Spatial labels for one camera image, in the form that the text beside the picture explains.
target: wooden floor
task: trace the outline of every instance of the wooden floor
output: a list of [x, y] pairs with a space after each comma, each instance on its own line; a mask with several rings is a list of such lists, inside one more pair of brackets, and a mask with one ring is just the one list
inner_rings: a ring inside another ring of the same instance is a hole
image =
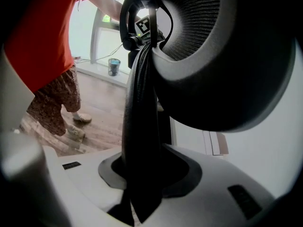
[[52, 135], [26, 114], [21, 122], [21, 130], [34, 136], [42, 145], [53, 147], [58, 156], [91, 153], [121, 146], [122, 124], [126, 89], [112, 83], [78, 72], [81, 96], [80, 113], [92, 116], [92, 122], [74, 122], [65, 108], [64, 119], [85, 131], [82, 142], [75, 141], [68, 134], [61, 137]]

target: sneaker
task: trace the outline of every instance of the sneaker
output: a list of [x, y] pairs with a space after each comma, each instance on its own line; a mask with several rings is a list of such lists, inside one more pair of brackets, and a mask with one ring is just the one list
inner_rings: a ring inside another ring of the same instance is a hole
[[67, 129], [67, 132], [77, 140], [82, 140], [85, 136], [85, 132], [74, 125], [71, 125]]
[[87, 113], [79, 113], [77, 116], [73, 116], [73, 119], [75, 121], [81, 121], [83, 123], [89, 123], [91, 122], [91, 116]]

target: person's arm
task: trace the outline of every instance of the person's arm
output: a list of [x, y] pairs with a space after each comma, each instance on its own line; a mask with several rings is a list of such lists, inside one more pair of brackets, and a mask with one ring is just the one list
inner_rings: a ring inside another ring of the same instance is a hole
[[106, 15], [112, 17], [115, 20], [120, 20], [120, 13], [122, 4], [116, 0], [89, 0], [92, 2], [98, 9], [100, 9]]

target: person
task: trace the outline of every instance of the person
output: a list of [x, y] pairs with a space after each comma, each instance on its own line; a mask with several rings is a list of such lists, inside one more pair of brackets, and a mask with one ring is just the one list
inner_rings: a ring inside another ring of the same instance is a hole
[[[115, 0], [89, 0], [104, 14], [120, 19], [122, 4]], [[77, 71], [69, 48], [69, 21], [80, 0], [33, 0], [4, 43], [4, 53], [35, 98], [27, 112], [53, 135], [66, 132], [82, 139], [85, 132], [68, 124], [62, 105], [73, 119], [89, 123], [79, 113]]]

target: white wall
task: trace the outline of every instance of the white wall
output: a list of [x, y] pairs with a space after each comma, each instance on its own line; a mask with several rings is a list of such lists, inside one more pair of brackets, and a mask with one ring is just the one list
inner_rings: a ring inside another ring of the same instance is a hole
[[274, 111], [255, 128], [225, 136], [228, 161], [276, 197], [289, 190], [303, 161], [303, 58], [298, 45], [290, 83]]
[[188, 127], [180, 122], [170, 119], [172, 129], [172, 144], [206, 154], [202, 130]]

